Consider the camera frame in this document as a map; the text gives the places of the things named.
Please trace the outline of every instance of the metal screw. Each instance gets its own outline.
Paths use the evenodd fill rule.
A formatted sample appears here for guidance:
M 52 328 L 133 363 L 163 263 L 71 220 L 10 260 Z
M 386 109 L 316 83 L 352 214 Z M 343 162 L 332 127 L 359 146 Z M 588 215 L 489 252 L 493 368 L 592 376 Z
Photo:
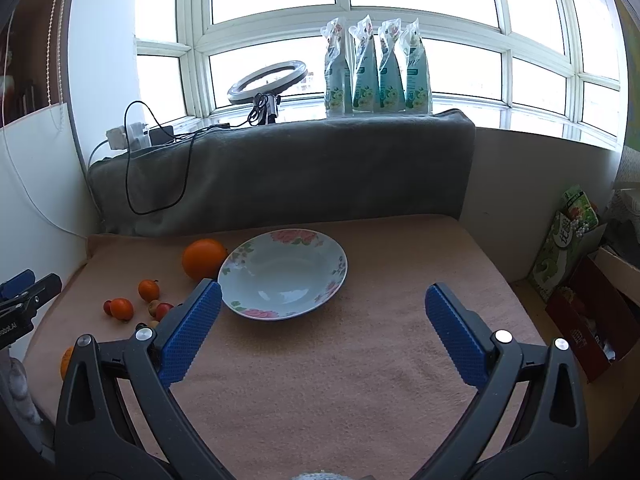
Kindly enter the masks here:
M 556 348 L 558 348 L 560 350 L 568 350 L 569 349 L 569 343 L 566 341 L 566 339 L 562 339 L 561 337 L 556 339 L 554 341 L 554 344 L 556 345 Z
M 78 338 L 78 346 L 87 346 L 91 342 L 91 336 L 88 334 L 81 335 Z
M 508 332 L 507 330 L 498 330 L 498 332 L 495 333 L 495 338 L 501 343 L 505 343 L 505 344 L 513 341 L 513 336 L 511 335 L 511 332 Z
M 136 332 L 136 339 L 138 341 L 146 341 L 154 334 L 154 331 L 148 327 L 141 328 Z

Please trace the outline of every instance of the large orange fruit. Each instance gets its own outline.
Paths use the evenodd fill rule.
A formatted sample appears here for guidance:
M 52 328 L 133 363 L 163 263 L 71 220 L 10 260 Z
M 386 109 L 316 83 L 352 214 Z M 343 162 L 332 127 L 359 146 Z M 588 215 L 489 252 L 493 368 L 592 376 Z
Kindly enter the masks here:
M 154 280 L 142 280 L 138 284 L 138 294 L 147 303 L 151 303 L 160 297 L 160 287 Z
M 227 256 L 226 249 L 217 240 L 196 240 L 182 253 L 182 268 L 192 280 L 216 279 Z
M 133 305 L 125 298 L 111 300 L 111 315 L 115 319 L 128 321 L 133 317 Z
M 64 355 L 62 356 L 62 361 L 60 361 L 60 377 L 62 380 L 65 380 L 66 369 L 69 366 L 69 361 L 71 361 L 71 354 L 74 352 L 74 348 L 70 346 L 66 349 Z

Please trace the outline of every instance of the blue gripper pad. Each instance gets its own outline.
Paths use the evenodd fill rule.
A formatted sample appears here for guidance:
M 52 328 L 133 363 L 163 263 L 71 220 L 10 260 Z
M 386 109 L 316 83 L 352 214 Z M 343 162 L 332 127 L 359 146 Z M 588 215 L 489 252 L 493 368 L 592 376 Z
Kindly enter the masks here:
M 17 276 L 11 278 L 8 282 L 0 285 L 0 301 L 12 300 L 19 294 L 22 294 L 31 285 L 36 282 L 36 275 L 32 270 L 24 270 Z
M 168 388 L 179 383 L 189 370 L 194 357 L 220 312 L 222 290 L 211 282 L 182 318 L 167 342 L 162 346 L 158 377 Z
M 479 390 L 489 379 L 482 346 L 437 285 L 424 298 L 427 317 L 456 365 L 462 380 Z

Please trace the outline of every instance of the white floral bowl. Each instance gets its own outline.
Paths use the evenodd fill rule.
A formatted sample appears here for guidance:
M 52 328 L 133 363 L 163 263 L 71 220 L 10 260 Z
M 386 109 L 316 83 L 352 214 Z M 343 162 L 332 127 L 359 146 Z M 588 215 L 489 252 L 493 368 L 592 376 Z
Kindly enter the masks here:
M 245 242 L 226 258 L 218 283 L 240 316 L 277 321 L 329 300 L 347 275 L 338 242 L 307 229 L 280 229 Z

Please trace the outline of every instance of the white window frame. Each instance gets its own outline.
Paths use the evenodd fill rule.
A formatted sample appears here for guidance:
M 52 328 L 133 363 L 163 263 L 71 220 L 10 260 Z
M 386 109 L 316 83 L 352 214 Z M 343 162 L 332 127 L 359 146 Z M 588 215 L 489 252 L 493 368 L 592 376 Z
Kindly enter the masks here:
M 613 0 L 607 0 L 612 15 L 614 31 L 617 35 L 620 80 L 588 74 L 582 70 L 582 47 L 580 32 L 573 0 L 556 0 L 562 29 L 565 54 L 517 34 L 511 30 L 511 20 L 507 0 L 494 0 L 497 10 L 498 27 L 473 22 L 437 12 L 409 10 L 396 7 L 353 7 L 350 0 L 335 0 L 334 4 L 294 7 L 242 16 L 226 22 L 213 24 L 211 0 L 176 0 L 177 43 L 147 41 L 138 39 L 138 54 L 150 56 L 172 56 L 180 60 L 180 72 L 187 114 L 205 118 L 216 112 L 214 91 L 210 72 L 209 56 L 236 48 L 318 36 L 319 29 L 337 16 L 345 17 L 348 23 L 356 23 L 366 14 L 371 16 L 374 28 L 382 21 L 401 18 L 403 25 L 418 17 L 424 38 L 452 41 L 484 48 L 501 54 L 502 58 L 502 100 L 492 101 L 500 107 L 500 127 L 508 129 L 511 124 L 511 109 L 534 114 L 556 116 L 565 122 L 565 137 L 579 139 L 578 128 L 592 130 L 596 134 L 609 136 L 607 142 L 621 146 L 626 130 L 627 79 L 626 57 L 622 39 L 622 28 Z M 513 103 L 513 58 L 531 62 L 564 76 L 567 80 L 564 114 L 555 114 L 538 108 Z M 584 82 L 611 88 L 620 92 L 620 127 L 614 136 L 582 122 Z M 446 94 L 436 96 L 448 98 Z M 456 96 L 458 99 L 486 102 L 481 98 Z

